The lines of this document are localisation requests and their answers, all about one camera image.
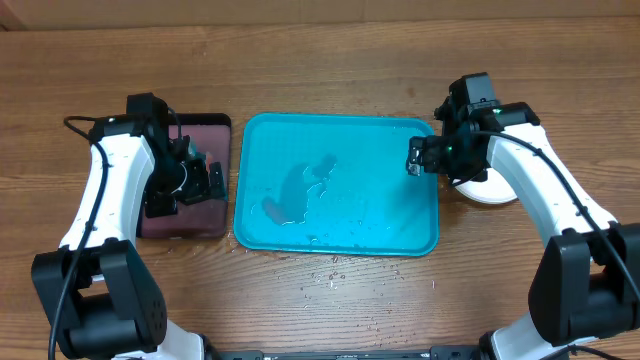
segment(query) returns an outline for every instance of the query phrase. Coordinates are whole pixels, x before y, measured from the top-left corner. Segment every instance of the wooden table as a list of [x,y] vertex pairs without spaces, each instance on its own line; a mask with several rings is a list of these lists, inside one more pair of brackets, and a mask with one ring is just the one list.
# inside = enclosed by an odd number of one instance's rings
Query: wooden table
[[[179,112],[229,114],[231,223],[253,115],[409,116],[439,131],[430,114],[448,85],[488,71],[498,97],[528,102],[583,187],[630,223],[640,220],[639,35],[638,18],[1,33],[0,357],[45,357],[31,261],[67,231],[89,165],[63,116],[122,113],[145,91]],[[473,344],[527,311],[543,248],[519,203],[480,206],[441,187],[440,212],[440,243],[417,259],[254,252],[231,231],[138,250],[170,318],[221,350]],[[595,346],[635,357],[640,333]]]

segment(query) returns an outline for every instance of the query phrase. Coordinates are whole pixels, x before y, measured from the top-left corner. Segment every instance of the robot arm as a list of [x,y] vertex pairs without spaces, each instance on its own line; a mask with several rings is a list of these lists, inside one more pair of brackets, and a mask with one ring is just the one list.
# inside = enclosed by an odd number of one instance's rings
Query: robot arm
[[[145,216],[156,217],[177,213],[177,201],[190,205],[226,196],[220,163],[207,169],[189,137],[169,139],[169,123],[166,103],[150,93],[130,96],[125,115],[95,119],[88,136],[104,150],[109,172],[87,243],[79,248],[103,172],[95,145],[71,228],[57,251],[33,261],[32,280],[50,323],[65,276],[75,271],[56,332],[68,358],[201,360],[212,351],[206,338],[167,319],[162,293],[135,250],[142,206]],[[78,266],[70,269],[78,252]],[[96,281],[105,281],[109,292],[78,292]]]
[[[569,173],[551,148],[542,126],[524,123],[507,126],[502,132],[542,149],[558,166],[601,229],[608,229],[609,223],[616,221],[587,195]],[[576,213],[575,204],[558,178],[536,154],[509,140],[493,136],[489,140],[486,159],[489,166],[498,171],[513,188],[536,225],[545,247],[552,236],[561,235],[564,229],[573,228],[578,233],[593,230],[586,220]]]
[[[579,202],[622,258],[632,279],[640,279],[640,226],[621,226],[602,209],[558,159],[524,103],[501,105],[486,73],[462,77],[436,109],[443,120],[442,136],[412,138],[407,170],[410,175],[440,173],[450,179],[486,180],[494,168],[513,188],[536,225],[545,254],[529,291],[530,313],[513,325],[481,339],[481,348],[495,359],[540,359],[595,338],[640,327],[638,300],[599,233],[582,216],[565,186],[532,152],[501,134],[532,145],[558,168]],[[590,258],[604,265],[590,275]]]
[[[109,177],[105,194],[89,236],[87,248],[101,246],[106,239],[129,240],[135,247],[136,227],[145,186],[153,172],[155,158],[144,136],[120,134],[106,136],[100,145],[109,159]],[[95,146],[91,146],[91,171],[87,186],[69,232],[60,242],[60,247],[69,250],[78,247],[85,222],[100,186],[102,158]]]

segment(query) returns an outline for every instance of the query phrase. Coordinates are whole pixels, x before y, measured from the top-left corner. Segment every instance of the black cable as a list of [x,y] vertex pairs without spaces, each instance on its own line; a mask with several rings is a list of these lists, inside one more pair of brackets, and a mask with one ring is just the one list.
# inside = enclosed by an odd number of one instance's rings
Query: black cable
[[71,129],[76,134],[87,139],[89,143],[91,143],[91,145],[95,146],[96,149],[98,149],[98,151],[100,152],[100,156],[102,157],[102,178],[100,179],[100,186],[98,187],[98,193],[96,194],[96,200],[93,203],[93,208],[91,208],[89,219],[85,224],[84,233],[82,234],[82,238],[80,239],[78,248],[73,253],[73,257],[71,258],[71,264],[69,265],[67,274],[64,277],[64,283],[62,284],[62,293],[60,294],[60,300],[58,300],[56,313],[55,313],[55,316],[53,317],[53,322],[51,323],[51,333],[49,334],[49,360],[55,360],[56,358],[56,335],[58,333],[58,328],[60,327],[60,318],[62,317],[64,302],[65,302],[65,299],[67,298],[67,294],[69,293],[69,287],[71,286],[71,283],[75,282],[76,270],[78,267],[78,261],[80,260],[80,255],[82,253],[82,250],[84,250],[85,246],[87,245],[87,241],[89,241],[89,236],[93,231],[93,224],[95,223],[96,217],[98,216],[98,209],[100,208],[100,202],[102,201],[104,190],[107,186],[107,175],[109,173],[109,160],[107,159],[107,154],[104,152],[104,149],[102,148],[102,146],[97,142],[91,141],[87,133],[71,125],[70,121],[72,120],[95,121],[95,119],[84,117],[84,116],[69,116],[64,119],[64,125],[69,129]]
[[176,114],[176,112],[173,111],[173,109],[168,106],[167,106],[167,109],[169,109],[169,112],[171,113],[173,118],[176,120],[176,125],[178,125],[178,140],[182,140],[182,124],[180,124],[180,119],[178,119],[178,114]]
[[596,356],[599,356],[603,359],[607,359],[607,360],[624,360],[622,358],[619,358],[617,356],[613,356],[610,354],[607,354],[604,351],[600,351],[600,350],[596,350],[590,347],[586,347],[586,346],[580,346],[580,345],[567,345],[566,347],[554,352],[551,355],[545,356],[540,360],[554,360],[554,359],[558,359],[559,357],[561,357],[562,355],[571,352],[572,355],[577,355],[578,351],[582,351],[582,352],[586,352],[589,354],[593,354]]
[[607,248],[607,251],[613,257],[613,260],[618,266],[620,272],[622,272],[622,275],[624,276],[625,280],[629,283],[629,286],[631,286],[631,290],[635,295],[636,299],[640,301],[640,291],[638,291],[638,286],[633,280],[631,273],[629,273],[629,269],[627,269],[626,265],[624,264],[624,261],[622,261],[622,259],[620,258],[620,255],[618,254],[616,249],[613,247],[613,245],[607,238],[607,234],[605,234],[605,232],[602,231],[602,229],[600,229],[600,227],[595,222],[595,220],[593,220],[593,218],[591,217],[591,214],[589,214],[589,211],[587,210],[587,208],[584,205],[582,205],[580,198],[573,191],[573,189],[571,188],[571,185],[569,184],[567,179],[564,177],[560,169],[556,166],[556,164],[553,161],[551,161],[551,159],[549,159],[549,157],[547,157],[547,155],[544,153],[544,151],[542,151],[542,149],[536,148],[535,146],[515,136],[511,136],[508,134],[499,133],[495,131],[475,131],[475,132],[472,132],[471,135],[472,136],[481,135],[481,136],[489,136],[489,137],[497,136],[503,139],[507,139],[524,148],[531,150],[535,155],[539,156],[540,159],[542,159],[549,166],[549,168],[551,168],[551,171],[553,171],[553,173],[556,175],[556,177],[564,187],[565,191],[567,192],[567,194],[569,195],[573,203],[578,208],[580,215],[584,217],[584,219],[587,221],[589,226],[591,226],[591,228],[593,228],[593,230],[599,235],[600,239],[602,240],[605,247]]

